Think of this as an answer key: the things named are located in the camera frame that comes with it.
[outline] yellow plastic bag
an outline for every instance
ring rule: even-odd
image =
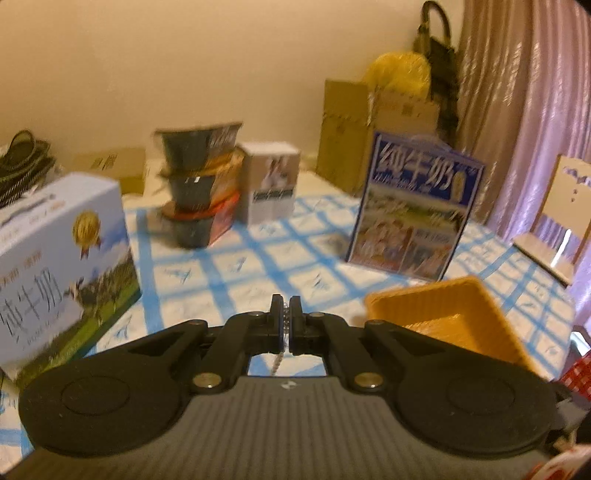
[[[371,89],[385,88],[426,99],[431,88],[431,67],[415,52],[385,53],[369,66],[363,81]]]

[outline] black bowl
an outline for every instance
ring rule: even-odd
[[[241,122],[187,130],[156,130],[162,138],[171,171],[212,168],[225,160],[236,145]]]

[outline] orange plastic tray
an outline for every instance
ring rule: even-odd
[[[386,320],[535,371],[521,341],[477,277],[370,293],[365,306],[369,320]]]

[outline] stacked plastic bowl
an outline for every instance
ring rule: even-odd
[[[166,157],[160,176],[168,180],[173,197],[162,207],[162,214],[182,247],[206,247],[232,226],[243,159],[235,151],[241,126],[155,132]]]

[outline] chain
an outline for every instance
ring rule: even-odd
[[[274,377],[279,370],[285,352],[290,348],[290,308],[287,303],[283,304],[283,351],[276,354],[273,359],[273,367],[271,368],[271,376]]]

